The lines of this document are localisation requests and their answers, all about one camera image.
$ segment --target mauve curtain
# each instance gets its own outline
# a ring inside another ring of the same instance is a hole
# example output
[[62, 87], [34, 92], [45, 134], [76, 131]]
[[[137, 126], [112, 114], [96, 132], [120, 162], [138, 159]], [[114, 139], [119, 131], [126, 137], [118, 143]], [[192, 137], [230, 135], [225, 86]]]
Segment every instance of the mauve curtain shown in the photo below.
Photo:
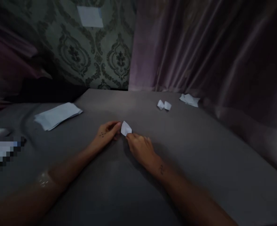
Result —
[[138, 1], [129, 90], [190, 93], [277, 168], [277, 0]]
[[0, 110], [9, 102], [3, 98], [17, 95], [24, 78], [39, 78], [47, 73], [31, 63], [37, 49], [0, 23]]

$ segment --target forearm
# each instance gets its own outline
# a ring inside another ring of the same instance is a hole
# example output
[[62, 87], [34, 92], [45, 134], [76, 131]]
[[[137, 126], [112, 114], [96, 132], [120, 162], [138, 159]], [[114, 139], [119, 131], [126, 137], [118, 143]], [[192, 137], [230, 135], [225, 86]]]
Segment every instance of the forearm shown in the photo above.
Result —
[[146, 169], [160, 181], [188, 221], [198, 225], [236, 225], [207, 193], [172, 170], [160, 157], [156, 156], [152, 166]]
[[95, 148], [93, 144], [90, 144], [77, 155], [51, 168], [49, 170], [50, 177], [55, 183], [64, 187], [68, 186], [81, 173], [83, 168], [95, 158], [99, 151], [99, 148]]
[[0, 202], [0, 225], [34, 225], [41, 219], [64, 189], [42, 188], [38, 181]]
[[0, 225], [32, 225], [53, 206], [67, 186], [98, 154], [91, 145], [48, 171], [42, 186], [39, 179], [0, 203]]

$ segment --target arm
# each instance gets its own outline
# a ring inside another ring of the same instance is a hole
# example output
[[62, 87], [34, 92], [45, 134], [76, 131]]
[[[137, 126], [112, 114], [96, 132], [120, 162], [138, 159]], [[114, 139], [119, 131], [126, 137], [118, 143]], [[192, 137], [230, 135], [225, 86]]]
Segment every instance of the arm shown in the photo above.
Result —
[[96, 137], [87, 148], [62, 164], [51, 168], [46, 173], [46, 178], [37, 180], [1, 202], [0, 225], [32, 225], [37, 222], [83, 168], [112, 139], [115, 139], [120, 128], [121, 123], [118, 121], [101, 125]]
[[197, 225], [237, 225], [205, 192], [176, 173], [154, 152], [150, 138], [129, 133], [130, 151], [158, 180], [188, 222]]

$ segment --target wall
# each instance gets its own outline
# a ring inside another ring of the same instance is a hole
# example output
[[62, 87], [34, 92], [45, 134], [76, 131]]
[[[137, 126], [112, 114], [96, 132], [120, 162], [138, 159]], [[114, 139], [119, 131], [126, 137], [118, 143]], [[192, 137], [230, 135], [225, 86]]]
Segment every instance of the wall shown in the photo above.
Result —
[[[100, 7], [104, 28], [83, 27], [77, 5]], [[65, 80], [127, 89], [135, 8], [135, 0], [0, 0], [0, 18], [49, 53]]]

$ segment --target white paper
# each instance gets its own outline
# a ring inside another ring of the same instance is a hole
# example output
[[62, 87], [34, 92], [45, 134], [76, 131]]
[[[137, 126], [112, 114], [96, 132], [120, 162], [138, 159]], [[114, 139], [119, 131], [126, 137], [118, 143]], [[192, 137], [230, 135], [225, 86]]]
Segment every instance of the white paper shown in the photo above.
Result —
[[124, 136], [127, 136], [127, 133], [132, 133], [132, 129], [127, 124], [127, 122], [124, 121], [121, 127], [121, 134], [123, 134]]
[[80, 113], [82, 113], [82, 110], [77, 108], [74, 104], [65, 103], [51, 110], [35, 115], [34, 121], [38, 122], [44, 131], [50, 131], [62, 121], [74, 117]]
[[158, 106], [158, 108], [159, 108], [160, 110], [163, 110], [164, 107], [165, 107], [164, 103], [163, 103], [161, 100], [158, 101], [157, 106]]
[[179, 99], [186, 104], [192, 105], [194, 107], [198, 107], [198, 101], [200, 100], [200, 98], [192, 97], [190, 94], [182, 94]]
[[171, 107], [172, 107], [172, 105], [169, 102], [165, 101], [165, 109], [171, 110]]
[[103, 27], [101, 8], [77, 6], [83, 27]]

